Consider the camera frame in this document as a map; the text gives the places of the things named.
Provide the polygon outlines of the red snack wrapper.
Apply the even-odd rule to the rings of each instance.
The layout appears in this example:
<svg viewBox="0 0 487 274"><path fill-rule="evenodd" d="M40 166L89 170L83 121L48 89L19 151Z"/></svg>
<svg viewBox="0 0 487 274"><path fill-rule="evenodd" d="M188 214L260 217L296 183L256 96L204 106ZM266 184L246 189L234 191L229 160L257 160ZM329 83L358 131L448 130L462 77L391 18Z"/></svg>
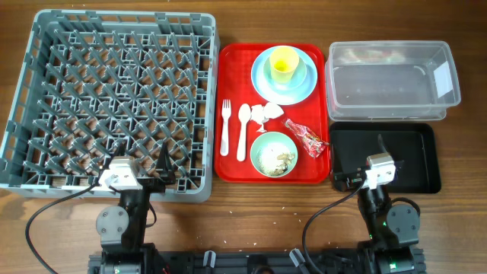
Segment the red snack wrapper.
<svg viewBox="0 0 487 274"><path fill-rule="evenodd" d="M319 157L329 146L328 142L323 141L307 126L295 123L289 118L285 119L283 124L291 130L312 158Z"/></svg>

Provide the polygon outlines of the green bowl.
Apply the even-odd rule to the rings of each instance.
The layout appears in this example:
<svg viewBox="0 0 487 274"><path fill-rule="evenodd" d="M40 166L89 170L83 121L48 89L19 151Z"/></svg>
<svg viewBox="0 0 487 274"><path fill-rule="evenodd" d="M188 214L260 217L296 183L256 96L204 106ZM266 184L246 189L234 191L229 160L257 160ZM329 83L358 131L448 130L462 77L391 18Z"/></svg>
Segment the green bowl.
<svg viewBox="0 0 487 274"><path fill-rule="evenodd" d="M265 147L271 143L281 143L281 144L285 145L286 147L288 147L288 149L291 152L296 154L296 158L294 160L293 165L291 165L289 170L286 173L284 173L283 175L281 175L280 177L284 177L286 175L289 175L291 173L291 171L297 165L298 149L297 149L296 144L293 142L293 140L289 136L287 136L286 134L281 133L281 132L266 132L266 133L263 133L262 135L260 135L259 137L256 138L256 140L254 141L254 143L252 144L251 149L250 149L250 160L251 160L252 165L260 174L262 174L258 170L258 167L257 167L257 155L258 155L258 152L261 148L263 148L263 147Z"/></svg>

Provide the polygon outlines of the white plastic fork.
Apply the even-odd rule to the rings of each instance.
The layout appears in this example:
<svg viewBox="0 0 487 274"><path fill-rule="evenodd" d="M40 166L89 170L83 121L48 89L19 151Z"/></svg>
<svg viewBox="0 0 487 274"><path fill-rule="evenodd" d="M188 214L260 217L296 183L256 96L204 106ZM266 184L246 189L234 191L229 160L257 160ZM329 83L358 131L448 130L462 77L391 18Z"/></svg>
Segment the white plastic fork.
<svg viewBox="0 0 487 274"><path fill-rule="evenodd" d="M229 99L223 100L221 117L223 118L223 125L221 132L220 155L227 156L229 153L228 120L231 117L231 101Z"/></svg>

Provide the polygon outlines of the white plastic spoon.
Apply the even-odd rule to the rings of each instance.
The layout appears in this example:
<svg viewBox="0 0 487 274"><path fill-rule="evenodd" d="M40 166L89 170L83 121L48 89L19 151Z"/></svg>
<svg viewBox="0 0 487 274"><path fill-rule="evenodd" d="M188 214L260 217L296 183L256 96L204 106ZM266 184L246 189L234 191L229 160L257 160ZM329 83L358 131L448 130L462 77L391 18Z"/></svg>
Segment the white plastic spoon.
<svg viewBox="0 0 487 274"><path fill-rule="evenodd" d="M247 124L251 118L251 109L248 104L242 104L238 112L240 120L240 134L237 145L237 160L242 162L246 158L247 150Z"/></svg>

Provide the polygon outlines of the white napkin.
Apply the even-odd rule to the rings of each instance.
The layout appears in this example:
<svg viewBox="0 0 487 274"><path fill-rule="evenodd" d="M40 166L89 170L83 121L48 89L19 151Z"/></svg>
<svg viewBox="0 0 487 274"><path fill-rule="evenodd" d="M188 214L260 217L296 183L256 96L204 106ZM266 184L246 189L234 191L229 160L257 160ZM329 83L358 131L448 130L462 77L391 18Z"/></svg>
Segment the white napkin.
<svg viewBox="0 0 487 274"><path fill-rule="evenodd" d="M261 133L266 132L264 128L264 124L266 122L268 122L270 119L279 118L285 113L278 104L274 104L272 102L268 102L265 106L257 104L252 106L250 109L251 120L260 125L260 128L257 130L257 132Z"/></svg>

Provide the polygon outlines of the yellow plastic cup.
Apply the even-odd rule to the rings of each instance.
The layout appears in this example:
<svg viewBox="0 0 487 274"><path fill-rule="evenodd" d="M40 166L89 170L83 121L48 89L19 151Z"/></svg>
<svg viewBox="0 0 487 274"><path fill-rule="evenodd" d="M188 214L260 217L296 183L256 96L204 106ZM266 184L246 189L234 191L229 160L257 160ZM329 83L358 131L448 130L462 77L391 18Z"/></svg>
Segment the yellow plastic cup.
<svg viewBox="0 0 487 274"><path fill-rule="evenodd" d="M288 83L300 62L298 52L291 46L277 46L271 52L269 64L272 79L279 84Z"/></svg>

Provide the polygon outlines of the rice and food scraps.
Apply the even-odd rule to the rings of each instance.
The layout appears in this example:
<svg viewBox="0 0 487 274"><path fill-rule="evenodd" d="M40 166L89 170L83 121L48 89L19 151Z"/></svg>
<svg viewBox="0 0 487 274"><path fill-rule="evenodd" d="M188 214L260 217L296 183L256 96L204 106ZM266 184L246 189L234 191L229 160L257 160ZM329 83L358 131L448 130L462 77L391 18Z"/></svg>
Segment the rice and food scraps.
<svg viewBox="0 0 487 274"><path fill-rule="evenodd" d="M267 177L280 177L293 165L296 154L281 143L261 148L257 155L258 170Z"/></svg>

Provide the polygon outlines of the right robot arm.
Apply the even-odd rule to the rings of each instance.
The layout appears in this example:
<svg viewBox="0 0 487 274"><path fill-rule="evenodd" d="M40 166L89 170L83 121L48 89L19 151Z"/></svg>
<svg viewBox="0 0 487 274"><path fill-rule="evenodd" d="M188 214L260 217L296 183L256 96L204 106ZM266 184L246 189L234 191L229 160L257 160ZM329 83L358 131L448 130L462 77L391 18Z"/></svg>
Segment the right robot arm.
<svg viewBox="0 0 487 274"><path fill-rule="evenodd" d="M411 199L390 198L387 184L396 177L396 162L382 136L377 142L381 153L368 156L365 166L333 175L337 190L357 193L370 238L354 250L336 252L336 268L343 273L425 273L424 252L415 248L419 242L420 208Z"/></svg>

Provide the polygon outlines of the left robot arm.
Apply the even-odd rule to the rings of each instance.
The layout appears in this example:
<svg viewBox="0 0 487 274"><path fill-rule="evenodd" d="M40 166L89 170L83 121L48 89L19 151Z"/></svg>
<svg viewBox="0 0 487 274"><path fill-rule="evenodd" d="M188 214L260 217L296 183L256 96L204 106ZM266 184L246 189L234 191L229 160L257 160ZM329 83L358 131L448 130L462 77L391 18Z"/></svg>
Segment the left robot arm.
<svg viewBox="0 0 487 274"><path fill-rule="evenodd" d="M89 273L169 273L170 267L153 243L144 242L151 194L176 183L167 145L160 148L154 177L140 177L142 166L122 146L105 161L98 182L119 194L119 203L102 210L96 229L100 256L90 256Z"/></svg>

